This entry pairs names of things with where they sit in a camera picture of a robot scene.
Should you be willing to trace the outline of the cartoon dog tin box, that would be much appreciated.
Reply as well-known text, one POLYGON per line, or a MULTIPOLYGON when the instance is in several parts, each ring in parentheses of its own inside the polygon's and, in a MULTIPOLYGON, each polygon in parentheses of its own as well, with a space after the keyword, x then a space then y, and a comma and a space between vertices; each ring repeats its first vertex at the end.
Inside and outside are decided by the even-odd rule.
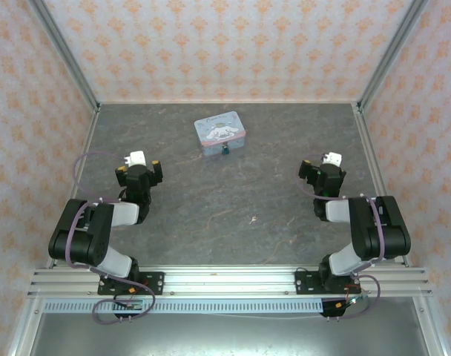
POLYGON ((205 156, 221 154, 224 145, 230 151, 245 145, 246 129, 236 111, 198 119, 194 127, 205 156))

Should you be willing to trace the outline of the small circuit board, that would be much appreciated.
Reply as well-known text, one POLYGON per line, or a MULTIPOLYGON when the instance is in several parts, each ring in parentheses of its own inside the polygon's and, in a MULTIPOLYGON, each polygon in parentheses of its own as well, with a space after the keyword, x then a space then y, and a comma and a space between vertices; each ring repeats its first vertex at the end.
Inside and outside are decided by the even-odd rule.
POLYGON ((142 300, 133 298, 121 299, 117 296, 113 298, 113 303, 115 305, 114 309, 120 311, 142 311, 144 306, 142 300))
POLYGON ((330 303, 331 303, 332 307, 334 307, 336 309, 347 309, 351 305, 354 305, 357 302, 365 300, 366 298, 367 298, 366 295, 359 295, 359 296, 354 296, 354 297, 333 299, 333 300, 330 300, 330 303))

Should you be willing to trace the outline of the aluminium side rail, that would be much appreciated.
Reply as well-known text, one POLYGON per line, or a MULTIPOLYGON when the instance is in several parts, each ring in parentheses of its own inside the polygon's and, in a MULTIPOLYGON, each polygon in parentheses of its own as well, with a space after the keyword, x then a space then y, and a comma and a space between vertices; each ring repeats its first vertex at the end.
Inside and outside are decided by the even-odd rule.
MULTIPOLYGON (((90 126, 89 126, 89 130, 88 130, 88 135, 85 138, 84 146, 83 146, 83 149, 81 151, 81 154, 87 153, 89 151, 89 149, 90 149, 90 144, 91 144, 91 141, 92 141, 92 138, 93 138, 93 133, 94 133, 95 128, 96 128, 96 123, 98 121, 101 108, 102 108, 102 105, 98 104, 98 107, 93 112, 93 116, 92 116, 92 119, 91 119, 91 122, 90 122, 90 126)), ((81 177, 82 176, 82 172, 83 172, 84 166, 85 166, 85 158, 83 158, 78 163, 78 165, 75 168, 75 173, 77 174, 77 177, 81 177)), ((72 185, 72 189, 70 190, 70 194, 69 194, 69 196, 67 198, 67 201, 70 198, 75 198, 76 194, 77 194, 77 191, 78 191, 78 188, 77 188, 76 184, 74 183, 72 185)), ((54 266, 56 266, 56 264, 57 264, 57 261, 54 260, 53 258, 49 257, 45 267, 46 268, 53 268, 54 266)))
POLYGON ((378 165, 377 155, 372 144, 371 137, 369 135, 369 130, 366 125, 366 120, 361 112, 360 107, 357 102, 351 103, 352 110, 355 116, 356 125, 360 134, 361 142, 363 145, 363 150, 366 156, 366 161, 369 166, 370 175, 375 188, 376 196, 387 195, 386 187, 383 181, 381 170, 378 165))

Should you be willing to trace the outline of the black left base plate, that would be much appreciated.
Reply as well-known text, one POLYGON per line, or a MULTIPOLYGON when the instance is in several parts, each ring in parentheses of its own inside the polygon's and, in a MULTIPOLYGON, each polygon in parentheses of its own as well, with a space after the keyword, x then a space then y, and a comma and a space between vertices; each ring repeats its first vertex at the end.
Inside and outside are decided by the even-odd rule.
MULTIPOLYGON (((129 276, 130 280, 147 286, 155 295, 162 295, 164 286, 165 273, 161 271, 141 271, 136 276, 129 276)), ((132 286, 129 283, 119 282, 107 277, 100 277, 98 295, 109 296, 131 296, 131 295, 147 295, 148 292, 144 288, 132 286)))

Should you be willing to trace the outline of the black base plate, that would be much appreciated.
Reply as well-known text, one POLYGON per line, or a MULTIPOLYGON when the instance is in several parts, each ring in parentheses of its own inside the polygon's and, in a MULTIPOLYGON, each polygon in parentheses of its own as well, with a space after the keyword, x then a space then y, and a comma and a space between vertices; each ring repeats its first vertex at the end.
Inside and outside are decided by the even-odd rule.
POLYGON ((349 276, 330 274, 322 277, 319 271, 298 269, 294 273, 294 285, 297 294, 360 294, 362 289, 354 284, 349 276))
MULTIPOLYGON (((136 276, 129 276, 130 280, 147 286, 155 295, 162 295, 164 286, 165 273, 161 271, 141 271, 136 276)), ((98 295, 109 296, 131 296, 131 295, 147 295, 148 292, 144 288, 132 286, 129 283, 119 282, 107 277, 100 277, 98 295)))

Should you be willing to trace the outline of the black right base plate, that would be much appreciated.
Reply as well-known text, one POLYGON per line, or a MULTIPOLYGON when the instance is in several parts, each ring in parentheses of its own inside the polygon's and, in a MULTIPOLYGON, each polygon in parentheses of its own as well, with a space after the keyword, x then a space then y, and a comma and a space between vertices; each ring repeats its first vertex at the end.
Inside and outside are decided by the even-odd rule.
POLYGON ((322 277, 319 271, 298 269, 294 273, 294 285, 297 294, 360 294, 362 289, 354 284, 349 276, 330 274, 322 277))

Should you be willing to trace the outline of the aluminium frame post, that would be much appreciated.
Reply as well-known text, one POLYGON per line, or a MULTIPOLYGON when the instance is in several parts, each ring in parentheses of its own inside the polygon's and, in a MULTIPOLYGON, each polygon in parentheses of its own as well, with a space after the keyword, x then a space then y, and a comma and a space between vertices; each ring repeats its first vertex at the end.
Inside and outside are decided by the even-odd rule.
POLYGON ((427 5, 429 0, 412 0, 408 10, 399 24, 394 36, 392 37, 387 49, 385 50, 381 60, 378 63, 374 73, 366 86, 363 95, 359 101, 357 101, 357 108, 360 113, 363 113, 371 103, 373 97, 381 86, 385 75, 391 68, 395 58, 401 51, 407 37, 412 31, 415 23, 417 22, 421 12, 427 5))
POLYGON ((66 65, 69 74, 72 76, 84 100, 95 112, 97 112, 99 110, 100 103, 96 99, 93 90, 88 84, 79 63, 70 50, 68 42, 59 29, 59 26, 50 12, 47 3, 45 0, 27 0, 27 2, 32 7, 42 27, 45 29, 47 36, 66 65))

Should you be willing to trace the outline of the aluminium cross rail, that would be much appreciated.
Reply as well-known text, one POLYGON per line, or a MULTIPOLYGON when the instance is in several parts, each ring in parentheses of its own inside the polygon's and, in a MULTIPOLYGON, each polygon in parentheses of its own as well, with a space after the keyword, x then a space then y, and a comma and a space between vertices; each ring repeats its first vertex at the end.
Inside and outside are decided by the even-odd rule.
MULTIPOLYGON (((164 298, 291 298, 296 296, 294 265, 250 266, 143 266, 162 271, 164 298)), ((99 278, 67 266, 35 270, 29 298, 95 298, 99 278)), ((424 268, 382 263, 361 275, 361 287, 370 297, 432 297, 435 287, 424 268)))

